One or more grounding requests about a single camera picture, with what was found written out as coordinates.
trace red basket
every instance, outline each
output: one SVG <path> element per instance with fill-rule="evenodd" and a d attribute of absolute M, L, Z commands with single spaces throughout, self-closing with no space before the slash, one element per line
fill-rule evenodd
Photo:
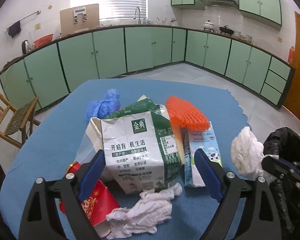
<path fill-rule="evenodd" d="M 34 41 L 33 43 L 35 44 L 36 48 L 44 45 L 44 44 L 47 44 L 49 43 L 50 41 L 52 41 L 52 37 L 53 37 L 53 34 L 49 34 L 47 36 L 44 36 L 36 41 Z"/>

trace table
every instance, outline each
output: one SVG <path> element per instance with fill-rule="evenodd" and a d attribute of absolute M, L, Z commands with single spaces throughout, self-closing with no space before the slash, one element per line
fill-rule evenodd
<path fill-rule="evenodd" d="M 19 151 L 6 175 L 0 192 L 0 210 L 15 237 L 18 238 L 24 205 L 35 179 L 44 177 L 49 181 L 64 176 L 84 135 L 88 104 L 101 99 L 110 88 L 118 90 L 121 107 L 134 103 L 143 94 L 156 104 L 165 104 L 172 95 L 193 103 L 212 121 L 224 169 L 238 174 L 231 161 L 230 147 L 234 137 L 248 126 L 248 119 L 228 90 L 155 80 L 90 80 L 73 91 L 41 123 Z M 178 182 L 183 186 L 182 171 L 180 173 Z M 132 207 L 139 199 L 138 194 L 125 195 L 114 183 L 108 187 L 122 207 Z M 172 219 L 159 225 L 155 235 L 144 233 L 130 239 L 198 240 L 218 207 L 206 188 L 184 188 L 172 205 Z M 234 237 L 243 205 L 241 199 L 227 239 Z M 59 215 L 66 236 L 75 239 L 65 215 Z"/>

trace orange fire extinguisher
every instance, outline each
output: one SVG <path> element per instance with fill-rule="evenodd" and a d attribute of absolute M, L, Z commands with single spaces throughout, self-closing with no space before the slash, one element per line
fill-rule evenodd
<path fill-rule="evenodd" d="M 289 51 L 289 57 L 288 57 L 288 63 L 289 64 L 291 64 L 293 62 L 294 52 L 295 52 L 294 47 L 291 47 L 290 51 Z"/>

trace drawer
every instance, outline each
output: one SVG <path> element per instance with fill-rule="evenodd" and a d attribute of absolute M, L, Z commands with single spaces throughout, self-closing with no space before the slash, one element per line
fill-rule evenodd
<path fill-rule="evenodd" d="M 268 71 L 266 78 L 266 83 L 273 88 L 277 89 L 279 92 L 283 92 L 284 87 L 286 86 L 286 81 L 278 76 L 276 73 L 273 73 L 271 70 Z"/>
<path fill-rule="evenodd" d="M 270 69 L 277 73 L 279 76 L 284 78 L 285 80 L 288 80 L 288 76 L 290 73 L 290 67 L 287 66 L 285 63 L 282 63 L 280 60 L 277 60 L 276 58 L 272 57 Z"/>
<path fill-rule="evenodd" d="M 275 90 L 267 84 L 263 85 L 261 95 L 270 100 L 275 105 L 278 104 L 279 99 L 281 97 L 281 93 L 279 93 L 277 90 Z"/>

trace faucet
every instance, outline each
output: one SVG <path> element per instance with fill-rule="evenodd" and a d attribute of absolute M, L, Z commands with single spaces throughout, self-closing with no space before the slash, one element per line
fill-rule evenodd
<path fill-rule="evenodd" d="M 141 20 L 140 20 L 140 8 L 136 7 L 136 11 L 134 12 L 134 19 L 136 18 L 136 14 L 137 14 L 137 9 L 139 9 L 139 20 L 138 20 L 138 24 L 141 24 Z"/>

